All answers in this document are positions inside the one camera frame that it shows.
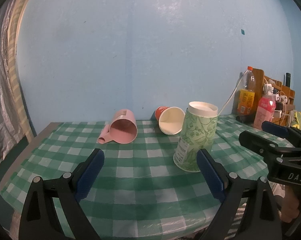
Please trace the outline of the right hand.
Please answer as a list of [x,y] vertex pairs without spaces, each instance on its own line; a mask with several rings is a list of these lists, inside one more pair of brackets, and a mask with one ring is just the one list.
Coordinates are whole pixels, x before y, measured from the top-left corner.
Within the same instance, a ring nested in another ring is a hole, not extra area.
[[300,214],[300,210],[298,208],[299,204],[300,201],[293,189],[288,185],[285,185],[285,197],[282,202],[281,220],[285,223],[290,223],[293,219],[296,219]]

